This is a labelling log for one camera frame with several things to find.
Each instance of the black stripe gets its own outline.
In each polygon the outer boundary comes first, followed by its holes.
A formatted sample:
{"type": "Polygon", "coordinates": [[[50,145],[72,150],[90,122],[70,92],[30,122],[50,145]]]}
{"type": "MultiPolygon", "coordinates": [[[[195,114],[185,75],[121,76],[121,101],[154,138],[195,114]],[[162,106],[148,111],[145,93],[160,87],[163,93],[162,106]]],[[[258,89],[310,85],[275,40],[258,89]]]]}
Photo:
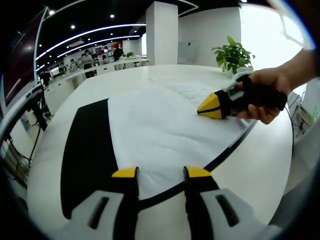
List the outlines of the black stripe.
{"type": "Polygon", "coordinates": [[[107,191],[108,179],[117,170],[108,100],[79,108],[62,160],[60,192],[63,215],[70,219],[72,210],[93,192],[107,191]]]}
{"type": "Polygon", "coordinates": [[[197,113],[198,114],[204,114],[204,113],[214,112],[214,111],[217,111],[217,110],[220,110],[219,106],[217,106],[215,108],[210,108],[210,109],[207,109],[207,110],[203,110],[203,111],[197,111],[197,113]]]}
{"type": "MultiPolygon", "coordinates": [[[[247,129],[247,131],[236,141],[231,147],[228,147],[224,150],[218,157],[213,159],[207,166],[204,167],[209,172],[212,172],[216,167],[218,167],[221,163],[223,163],[227,157],[232,154],[232,152],[242,143],[242,141],[247,137],[247,135],[251,132],[253,127],[256,125],[257,121],[254,121],[251,126],[247,129]]],[[[159,203],[162,203],[165,200],[168,200],[175,195],[184,191],[184,184],[180,182],[178,185],[147,199],[143,199],[139,202],[139,209],[147,209],[159,203]]]]}

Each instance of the potted plant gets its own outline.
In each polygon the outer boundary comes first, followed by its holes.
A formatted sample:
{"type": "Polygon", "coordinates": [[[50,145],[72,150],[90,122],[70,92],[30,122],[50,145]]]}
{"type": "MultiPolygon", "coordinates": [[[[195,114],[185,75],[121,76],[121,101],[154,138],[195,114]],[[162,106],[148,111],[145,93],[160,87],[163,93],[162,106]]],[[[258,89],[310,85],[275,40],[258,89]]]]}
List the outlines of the potted plant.
{"type": "Polygon", "coordinates": [[[226,75],[229,78],[232,78],[233,74],[237,73],[237,69],[240,67],[247,67],[253,70],[251,64],[251,52],[245,50],[241,43],[235,42],[235,40],[227,36],[227,41],[229,45],[223,45],[222,47],[214,47],[213,50],[216,50],[214,54],[216,55],[216,62],[218,63],[218,67],[222,65],[222,72],[224,73],[226,70],[226,75]]]}
{"type": "Polygon", "coordinates": [[[126,54],[127,58],[133,57],[135,55],[135,53],[133,51],[130,51],[126,54]]]}

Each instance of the white table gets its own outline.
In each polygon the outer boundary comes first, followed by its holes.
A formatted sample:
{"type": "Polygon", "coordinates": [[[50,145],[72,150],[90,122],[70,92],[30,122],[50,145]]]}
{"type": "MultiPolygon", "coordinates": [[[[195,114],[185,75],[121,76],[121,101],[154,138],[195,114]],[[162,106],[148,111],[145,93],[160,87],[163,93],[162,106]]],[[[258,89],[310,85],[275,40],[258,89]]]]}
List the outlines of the white table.
{"type": "Polygon", "coordinates": [[[52,80],[52,82],[58,82],[58,81],[66,81],[68,79],[73,79],[76,78],[79,75],[83,75],[85,73],[94,71],[94,70],[99,70],[99,69],[103,69],[103,68],[114,68],[116,65],[121,65],[121,64],[130,64],[130,63],[147,63],[149,60],[148,59],[144,59],[144,58],[132,58],[132,59],[126,59],[126,60],[121,60],[121,61],[113,61],[107,64],[103,64],[103,65],[99,65],[99,66],[93,66],[87,69],[81,69],[78,71],[75,71],[73,73],[69,73],[66,76],[63,77],[59,77],[56,78],[54,80],[52,80]]]}
{"type": "MultiPolygon", "coordinates": [[[[194,65],[161,65],[131,68],[95,76],[85,81],[57,111],[35,153],[28,180],[29,214],[45,233],[59,230],[69,220],[62,213],[60,176],[69,129],[79,107],[145,85],[199,81],[226,87],[219,68],[194,65]]],[[[235,151],[212,176],[220,188],[229,188],[268,224],[286,187],[292,155],[292,130],[286,111],[269,125],[258,122],[235,151]]],[[[136,239],[191,239],[184,193],[142,210],[136,239]]]]}

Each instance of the black cable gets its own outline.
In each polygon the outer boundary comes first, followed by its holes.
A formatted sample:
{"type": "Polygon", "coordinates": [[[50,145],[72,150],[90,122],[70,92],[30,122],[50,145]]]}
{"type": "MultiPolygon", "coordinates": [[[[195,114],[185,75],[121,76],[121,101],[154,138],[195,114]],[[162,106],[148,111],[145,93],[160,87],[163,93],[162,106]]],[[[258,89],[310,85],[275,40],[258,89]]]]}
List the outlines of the black cable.
{"type": "Polygon", "coordinates": [[[29,160],[28,160],[29,168],[31,168],[31,158],[32,158],[32,155],[34,154],[34,151],[36,149],[36,145],[37,145],[37,142],[38,142],[38,139],[39,139],[40,131],[41,131],[41,126],[39,125],[39,130],[38,130],[38,133],[36,135],[36,139],[35,139],[35,142],[34,142],[34,145],[33,145],[29,160]]]}
{"type": "Polygon", "coordinates": [[[285,110],[286,112],[288,113],[289,115],[289,118],[290,118],[290,122],[291,122],[291,130],[292,130],[292,153],[291,153],[291,156],[293,156],[294,154],[294,146],[295,146],[295,131],[294,131],[294,123],[292,121],[292,118],[291,118],[291,115],[290,115],[290,112],[288,110],[288,108],[285,106],[285,110]]]}
{"type": "Polygon", "coordinates": [[[29,158],[27,158],[25,155],[23,155],[22,153],[20,153],[19,151],[18,151],[18,149],[16,148],[16,146],[14,145],[14,141],[13,141],[13,139],[12,139],[12,137],[11,136],[9,136],[9,142],[11,143],[11,145],[12,145],[12,147],[14,148],[14,150],[16,151],[16,153],[18,154],[18,156],[20,157],[20,158],[22,158],[22,159],[29,159],[29,158]]]}

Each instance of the white pillar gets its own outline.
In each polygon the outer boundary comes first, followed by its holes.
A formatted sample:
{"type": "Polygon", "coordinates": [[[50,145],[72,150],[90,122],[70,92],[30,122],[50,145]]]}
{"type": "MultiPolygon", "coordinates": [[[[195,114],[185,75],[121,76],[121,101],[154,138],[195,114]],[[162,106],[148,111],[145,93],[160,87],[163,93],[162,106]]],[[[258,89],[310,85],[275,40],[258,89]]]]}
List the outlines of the white pillar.
{"type": "Polygon", "coordinates": [[[178,6],[155,1],[146,10],[149,65],[178,63],[178,6]]]}

